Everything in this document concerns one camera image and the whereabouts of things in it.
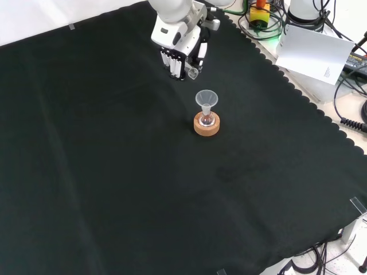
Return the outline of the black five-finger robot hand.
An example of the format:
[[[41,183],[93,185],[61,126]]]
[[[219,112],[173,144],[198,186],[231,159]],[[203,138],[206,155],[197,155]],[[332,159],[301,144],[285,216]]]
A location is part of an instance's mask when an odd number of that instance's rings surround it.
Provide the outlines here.
[[[195,80],[202,70],[208,49],[210,30],[196,26],[183,36],[173,49],[161,47],[160,54],[170,77],[184,80],[186,76]]]

